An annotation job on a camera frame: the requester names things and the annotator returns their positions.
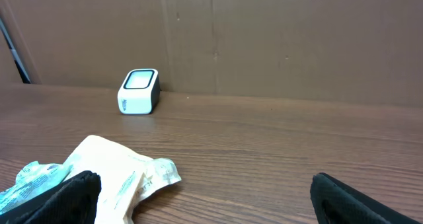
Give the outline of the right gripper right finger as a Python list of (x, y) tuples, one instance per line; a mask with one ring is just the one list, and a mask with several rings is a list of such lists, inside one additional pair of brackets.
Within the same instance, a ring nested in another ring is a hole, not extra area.
[(319, 224), (419, 224), (323, 172), (313, 177), (310, 195)]

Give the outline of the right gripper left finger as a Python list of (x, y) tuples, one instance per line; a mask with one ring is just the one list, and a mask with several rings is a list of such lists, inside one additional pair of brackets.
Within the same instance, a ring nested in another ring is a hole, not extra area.
[(6, 224), (94, 224), (100, 176), (83, 171), (1, 215)]

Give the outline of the beige snack pouch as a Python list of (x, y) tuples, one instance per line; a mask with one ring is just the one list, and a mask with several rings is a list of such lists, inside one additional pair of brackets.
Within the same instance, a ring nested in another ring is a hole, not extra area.
[(97, 135), (86, 137), (64, 162), (66, 179), (89, 170), (100, 176), (95, 224), (132, 223), (139, 202), (181, 181), (173, 161), (140, 155)]

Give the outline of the teal crinkled wrapper packet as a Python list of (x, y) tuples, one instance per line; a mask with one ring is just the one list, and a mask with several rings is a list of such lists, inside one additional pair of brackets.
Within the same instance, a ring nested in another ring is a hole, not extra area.
[(1, 192), (1, 214), (4, 214), (60, 184), (71, 166), (45, 164), (38, 161), (27, 164), (16, 176), (15, 185)]

